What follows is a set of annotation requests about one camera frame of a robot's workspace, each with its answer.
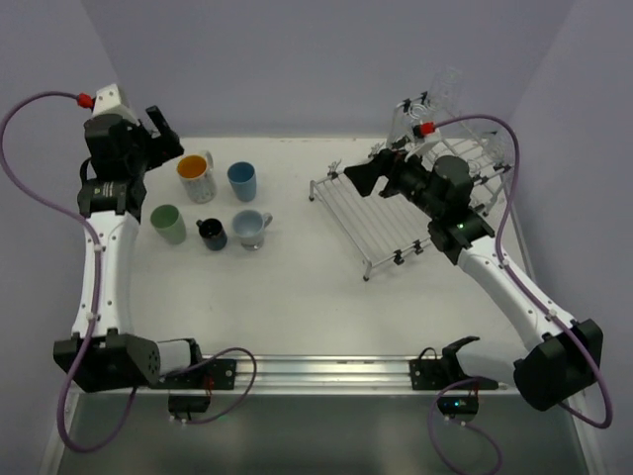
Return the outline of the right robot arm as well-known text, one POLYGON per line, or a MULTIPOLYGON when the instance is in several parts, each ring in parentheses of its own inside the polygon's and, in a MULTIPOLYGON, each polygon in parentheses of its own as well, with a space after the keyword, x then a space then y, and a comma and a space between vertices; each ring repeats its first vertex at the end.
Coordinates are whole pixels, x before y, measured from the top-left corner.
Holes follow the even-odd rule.
POLYGON ((381 197, 401 195, 421 210, 436 249, 479 284, 518 333, 526 353, 514 359, 476 336, 445 347, 442 359, 454 376, 512 384, 538 411, 592 384, 606 388, 602 330, 591 319, 575 319, 516 266, 498 232, 470 205, 474 180, 464 159, 443 155, 426 169, 418 157, 383 149, 344 174, 362 197, 386 178, 381 197))

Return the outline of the white patterned ceramic mug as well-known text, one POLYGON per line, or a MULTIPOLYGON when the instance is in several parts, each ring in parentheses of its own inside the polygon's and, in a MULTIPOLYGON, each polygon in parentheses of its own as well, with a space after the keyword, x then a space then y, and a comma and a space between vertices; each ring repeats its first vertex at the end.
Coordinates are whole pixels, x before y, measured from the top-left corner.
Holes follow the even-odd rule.
POLYGON ((188 198, 196 204, 211 202, 217 195, 214 160, 208 150, 184 155, 176 171, 188 198))

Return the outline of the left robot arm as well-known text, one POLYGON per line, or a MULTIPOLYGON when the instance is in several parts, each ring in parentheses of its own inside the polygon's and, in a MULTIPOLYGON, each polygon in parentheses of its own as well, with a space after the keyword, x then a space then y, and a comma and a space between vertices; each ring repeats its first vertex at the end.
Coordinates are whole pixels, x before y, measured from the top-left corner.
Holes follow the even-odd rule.
POLYGON ((144 175, 184 151, 156 106, 146 113, 157 132, 118 110, 94 111, 84 124, 90 155, 77 195, 85 227, 82 295, 71 336, 53 345, 53 359, 87 393, 159 386, 201 359, 191 338, 164 342, 139 336, 131 318, 131 267, 144 175))

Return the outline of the grey ceramic mug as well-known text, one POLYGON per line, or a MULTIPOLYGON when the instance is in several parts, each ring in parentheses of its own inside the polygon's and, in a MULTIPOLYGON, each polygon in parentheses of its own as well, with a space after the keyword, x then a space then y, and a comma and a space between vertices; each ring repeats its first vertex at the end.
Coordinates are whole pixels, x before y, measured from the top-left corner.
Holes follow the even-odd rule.
POLYGON ((244 210, 233 217, 231 227, 242 247, 258 250, 264 243, 265 231, 272 221, 273 216, 270 213, 244 210))

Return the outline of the clear glass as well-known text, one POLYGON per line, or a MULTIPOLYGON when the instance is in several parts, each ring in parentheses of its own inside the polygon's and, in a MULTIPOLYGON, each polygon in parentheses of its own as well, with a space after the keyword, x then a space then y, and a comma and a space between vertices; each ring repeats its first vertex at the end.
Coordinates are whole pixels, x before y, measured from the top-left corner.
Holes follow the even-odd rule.
POLYGON ((433 77, 428 90, 428 102, 436 110, 454 112, 463 86, 463 73, 454 67, 444 67, 433 77))
POLYGON ((509 132, 498 129, 489 135, 486 153, 494 163, 514 164, 514 145, 509 132))

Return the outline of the dark blue ceramic cup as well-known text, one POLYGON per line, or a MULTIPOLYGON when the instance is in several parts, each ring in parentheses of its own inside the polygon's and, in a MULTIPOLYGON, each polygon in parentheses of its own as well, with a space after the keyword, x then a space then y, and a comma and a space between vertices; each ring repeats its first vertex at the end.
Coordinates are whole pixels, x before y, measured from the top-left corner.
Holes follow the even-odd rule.
POLYGON ((226 247, 227 235, 222 222, 215 218, 196 222, 199 237, 211 251, 220 251, 226 247))

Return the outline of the light blue plastic cup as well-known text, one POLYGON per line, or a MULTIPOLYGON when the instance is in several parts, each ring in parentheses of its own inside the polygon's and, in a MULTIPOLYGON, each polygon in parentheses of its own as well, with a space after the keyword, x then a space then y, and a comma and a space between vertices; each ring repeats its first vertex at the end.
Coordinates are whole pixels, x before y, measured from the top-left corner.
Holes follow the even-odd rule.
POLYGON ((232 164, 227 170, 227 179, 236 198, 241 202, 253 201, 257 191, 254 166, 246 161, 232 164))

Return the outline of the light green plastic cup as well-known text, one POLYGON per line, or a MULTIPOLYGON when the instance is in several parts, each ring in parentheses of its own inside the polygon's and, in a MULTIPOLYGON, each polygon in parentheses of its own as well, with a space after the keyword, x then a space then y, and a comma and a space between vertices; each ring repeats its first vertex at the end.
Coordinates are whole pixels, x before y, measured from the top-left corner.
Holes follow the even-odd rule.
POLYGON ((173 205, 156 207, 150 214, 156 232, 169 244, 179 245, 186 240, 187 231, 180 211, 173 205))

